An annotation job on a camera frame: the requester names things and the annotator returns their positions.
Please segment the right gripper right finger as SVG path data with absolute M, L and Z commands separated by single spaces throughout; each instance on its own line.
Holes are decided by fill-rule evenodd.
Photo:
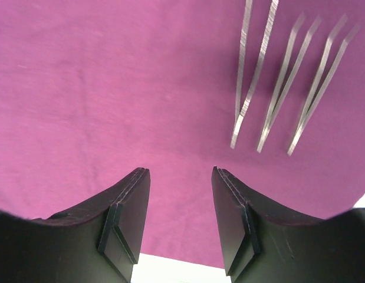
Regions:
M 365 282 L 365 208 L 315 218 L 218 167 L 212 192 L 232 282 Z

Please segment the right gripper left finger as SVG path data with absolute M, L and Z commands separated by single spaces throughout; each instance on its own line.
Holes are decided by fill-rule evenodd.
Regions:
M 0 210 L 0 282 L 130 282 L 139 261 L 150 172 L 47 219 Z

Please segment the white thin instrument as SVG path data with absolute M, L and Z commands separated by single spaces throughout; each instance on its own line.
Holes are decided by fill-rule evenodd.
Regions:
M 294 48 L 294 43 L 297 38 L 298 32 L 304 23 L 305 20 L 305 14 L 302 13 L 298 19 L 296 20 L 291 32 L 290 36 L 287 42 L 287 47 L 285 50 L 284 58 L 281 64 L 281 68 L 278 74 L 277 81 L 275 83 L 275 87 L 272 93 L 271 100 L 269 102 L 267 115 L 265 116 L 264 125 L 262 128 L 262 132 L 259 138 L 259 142 L 257 145 L 257 152 L 260 153 L 264 147 L 264 144 L 267 140 L 267 137 L 270 133 L 271 127 L 273 126 L 273 123 L 281 109 L 281 106 L 292 86 L 292 83 L 297 75 L 297 72 L 301 66 L 302 60 L 305 56 L 305 53 L 307 52 L 307 49 L 309 47 L 309 44 L 311 42 L 311 39 L 316 32 L 317 28 L 321 24 L 321 17 L 317 16 L 316 19 L 313 21 L 311 26 L 309 27 L 305 38 L 303 40 L 303 43 L 301 45 L 301 48 L 298 52 L 297 58 L 292 66 L 291 71 L 289 74 L 288 68 L 290 66 L 290 61 L 292 58 L 292 51 Z

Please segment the purple cloth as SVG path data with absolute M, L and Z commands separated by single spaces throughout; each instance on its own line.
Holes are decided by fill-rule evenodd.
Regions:
M 365 193 L 365 1 L 280 1 L 236 148 L 244 1 L 0 1 L 0 209 L 47 218 L 150 170 L 145 254 L 222 267 L 214 166 L 300 212 L 329 218 Z M 287 74 L 314 33 L 260 153 L 290 32 Z M 331 47 L 358 33 L 291 156 L 301 110 Z

